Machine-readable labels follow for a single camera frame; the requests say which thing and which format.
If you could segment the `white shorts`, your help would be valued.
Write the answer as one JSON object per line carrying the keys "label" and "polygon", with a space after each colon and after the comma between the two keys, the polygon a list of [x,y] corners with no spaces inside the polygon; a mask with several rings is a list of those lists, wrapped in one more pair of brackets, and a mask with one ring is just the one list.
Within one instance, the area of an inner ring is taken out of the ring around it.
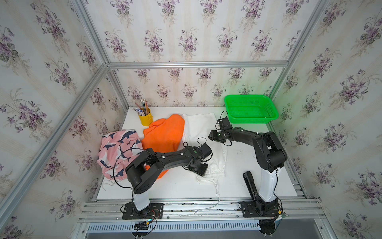
{"label": "white shorts", "polygon": [[207,171],[204,176],[197,176],[197,182],[214,185],[217,204],[219,204],[220,191],[218,180],[225,177],[227,147],[222,143],[209,139],[210,132],[216,129],[216,116],[213,113],[182,114],[181,116],[185,120],[182,141],[192,146],[201,146],[205,143],[212,150],[212,155],[208,156],[205,160],[205,163],[208,165]]}

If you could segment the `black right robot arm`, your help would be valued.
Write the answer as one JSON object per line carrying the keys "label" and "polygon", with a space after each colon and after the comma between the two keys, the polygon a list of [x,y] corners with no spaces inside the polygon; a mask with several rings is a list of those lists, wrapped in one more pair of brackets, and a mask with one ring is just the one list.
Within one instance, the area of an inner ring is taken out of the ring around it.
{"label": "black right robot arm", "polygon": [[264,203],[271,203],[276,200],[275,190],[280,170],[287,161],[287,154],[274,132],[254,132],[241,127],[214,129],[210,132],[209,139],[220,143],[230,141],[252,146],[257,163],[262,169],[261,186],[257,198]]}

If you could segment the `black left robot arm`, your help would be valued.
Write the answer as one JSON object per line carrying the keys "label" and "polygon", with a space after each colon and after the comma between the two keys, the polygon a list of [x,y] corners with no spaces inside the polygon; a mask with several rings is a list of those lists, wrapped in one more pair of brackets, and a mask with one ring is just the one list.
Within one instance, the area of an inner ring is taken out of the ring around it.
{"label": "black left robot arm", "polygon": [[125,168],[128,181],[132,186],[134,207],[141,212],[150,206],[147,191],[153,186],[163,171],[182,167],[199,176],[204,176],[207,162],[212,158],[212,149],[206,144],[185,146],[183,149],[160,153],[149,148],[137,154],[137,157]]}

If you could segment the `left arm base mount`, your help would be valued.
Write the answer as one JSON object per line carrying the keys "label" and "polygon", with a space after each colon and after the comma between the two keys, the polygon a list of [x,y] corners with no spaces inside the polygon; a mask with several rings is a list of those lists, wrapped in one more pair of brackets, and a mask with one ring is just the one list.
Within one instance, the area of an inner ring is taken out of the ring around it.
{"label": "left arm base mount", "polygon": [[150,203],[148,207],[142,211],[138,211],[133,202],[126,203],[120,208],[123,220],[133,219],[162,219],[163,203]]}

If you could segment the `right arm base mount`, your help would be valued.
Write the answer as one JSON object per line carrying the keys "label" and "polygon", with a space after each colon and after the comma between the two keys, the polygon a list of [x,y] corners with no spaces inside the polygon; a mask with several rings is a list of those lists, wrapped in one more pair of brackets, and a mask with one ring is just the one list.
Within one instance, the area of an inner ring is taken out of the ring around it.
{"label": "right arm base mount", "polygon": [[244,172],[243,178],[252,199],[252,201],[239,202],[239,209],[241,210],[243,217],[277,218],[282,213],[283,209],[280,199],[276,197],[271,202],[265,202],[261,199],[258,190],[256,189],[252,173],[250,171]]}

